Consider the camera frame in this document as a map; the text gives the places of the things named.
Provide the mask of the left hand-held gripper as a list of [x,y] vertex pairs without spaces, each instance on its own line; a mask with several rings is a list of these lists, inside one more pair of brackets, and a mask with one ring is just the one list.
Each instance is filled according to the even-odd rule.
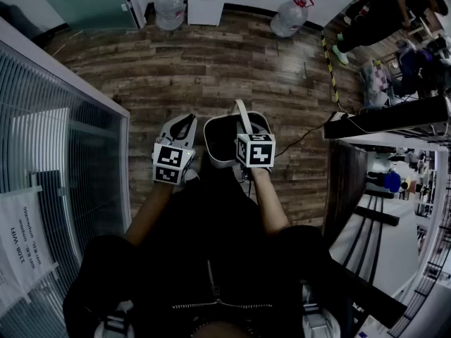
[[179,115],[163,125],[152,153],[153,180],[180,185],[195,156],[194,114]]

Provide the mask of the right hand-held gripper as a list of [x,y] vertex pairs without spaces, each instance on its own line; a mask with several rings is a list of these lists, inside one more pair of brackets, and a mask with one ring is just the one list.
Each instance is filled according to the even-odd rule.
[[237,122],[236,159],[240,163],[242,178],[251,180],[252,168],[270,170],[274,164],[276,141],[264,126],[251,123],[252,134],[243,134],[244,127]]

